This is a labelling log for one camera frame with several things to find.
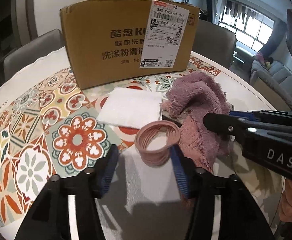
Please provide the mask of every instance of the screw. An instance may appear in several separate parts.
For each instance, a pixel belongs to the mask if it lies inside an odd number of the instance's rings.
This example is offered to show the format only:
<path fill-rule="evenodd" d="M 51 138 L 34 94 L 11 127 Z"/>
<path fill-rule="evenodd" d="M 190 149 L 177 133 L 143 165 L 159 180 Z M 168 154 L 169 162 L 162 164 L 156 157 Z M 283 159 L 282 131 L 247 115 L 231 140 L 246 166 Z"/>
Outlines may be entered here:
<path fill-rule="evenodd" d="M 239 178 L 237 175 L 235 175 L 235 174 L 230 175 L 229 178 L 230 178 L 232 181 L 240 181 L 240 178 Z"/>
<path fill-rule="evenodd" d="M 54 174 L 53 176 L 51 176 L 51 181 L 56 182 L 60 179 L 61 177 L 58 174 Z"/>
<path fill-rule="evenodd" d="M 249 128 L 247 128 L 247 131 L 249 131 L 249 132 L 257 132 L 257 129 L 253 128 L 253 127 L 249 127 Z"/>
<path fill-rule="evenodd" d="M 204 169 L 204 168 L 196 168 L 196 172 L 198 173 L 198 174 L 204 174 L 205 172 L 206 172 L 206 170 Z"/>
<path fill-rule="evenodd" d="M 92 167 L 87 167 L 87 168 L 84 170 L 84 172 L 85 172 L 86 174 L 91 174 L 91 173 L 94 172 L 94 168 L 92 168 Z"/>

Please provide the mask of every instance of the qr code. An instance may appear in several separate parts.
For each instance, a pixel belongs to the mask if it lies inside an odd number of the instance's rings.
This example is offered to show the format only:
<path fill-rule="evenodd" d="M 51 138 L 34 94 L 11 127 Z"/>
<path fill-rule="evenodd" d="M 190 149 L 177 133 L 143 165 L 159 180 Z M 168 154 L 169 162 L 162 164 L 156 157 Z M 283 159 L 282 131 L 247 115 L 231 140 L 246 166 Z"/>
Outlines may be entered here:
<path fill-rule="evenodd" d="M 170 60 L 166 60 L 165 61 L 165 67 L 171 67 L 172 66 L 172 63 L 173 63 L 173 60 L 172 59 L 170 59 Z"/>
<path fill-rule="evenodd" d="M 167 39 L 166 39 L 166 44 L 168 44 L 168 45 L 172 45 L 172 44 L 173 44 L 173 41 L 174 41 L 173 38 L 171 38 L 171 37 L 167 37 Z"/>

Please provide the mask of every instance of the gray chair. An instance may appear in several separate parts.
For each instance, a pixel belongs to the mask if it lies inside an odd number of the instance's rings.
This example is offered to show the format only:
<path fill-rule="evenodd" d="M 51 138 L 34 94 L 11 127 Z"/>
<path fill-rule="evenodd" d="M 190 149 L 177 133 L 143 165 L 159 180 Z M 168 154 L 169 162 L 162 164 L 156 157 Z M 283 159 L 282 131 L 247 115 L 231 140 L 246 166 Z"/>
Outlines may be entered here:
<path fill-rule="evenodd" d="M 292 72 L 274 61 L 269 70 L 254 60 L 249 84 L 265 97 L 278 111 L 292 110 Z"/>
<path fill-rule="evenodd" d="M 5 80 L 9 80 L 17 71 L 35 62 L 38 58 L 44 57 L 63 46 L 65 46 L 65 42 L 59 29 L 39 36 L 5 58 Z"/>
<path fill-rule="evenodd" d="M 236 46 L 236 35 L 216 24 L 198 20 L 193 51 L 229 69 Z"/>

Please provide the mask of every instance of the patterned tablecloth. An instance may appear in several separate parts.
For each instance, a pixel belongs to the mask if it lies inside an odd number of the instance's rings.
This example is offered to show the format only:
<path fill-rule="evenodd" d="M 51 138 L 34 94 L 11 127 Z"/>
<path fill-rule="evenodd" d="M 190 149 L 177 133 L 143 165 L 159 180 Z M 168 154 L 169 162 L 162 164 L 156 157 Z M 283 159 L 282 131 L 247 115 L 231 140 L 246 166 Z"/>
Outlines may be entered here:
<path fill-rule="evenodd" d="M 175 79 L 193 71 L 217 76 L 217 68 L 190 57 L 187 70 L 115 82 L 88 90 L 66 68 L 31 87 L 0 113 L 0 228 L 23 218 L 53 174 L 78 174 L 107 154 L 134 144 L 137 129 L 98 123 L 114 87 L 165 96 Z"/>

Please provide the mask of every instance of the dining chair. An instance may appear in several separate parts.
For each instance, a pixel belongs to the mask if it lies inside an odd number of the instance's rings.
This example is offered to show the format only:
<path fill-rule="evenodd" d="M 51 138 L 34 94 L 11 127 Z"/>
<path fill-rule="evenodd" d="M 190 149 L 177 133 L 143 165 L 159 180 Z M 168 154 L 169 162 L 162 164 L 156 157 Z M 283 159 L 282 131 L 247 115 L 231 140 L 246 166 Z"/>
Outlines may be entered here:
<path fill-rule="evenodd" d="M 192 50 L 229 69 L 236 42 L 236 35 L 230 30 L 198 20 Z"/>
<path fill-rule="evenodd" d="M 39 36 L 5 58 L 5 80 L 8 81 L 17 71 L 63 46 L 65 46 L 65 42 L 59 29 Z"/>

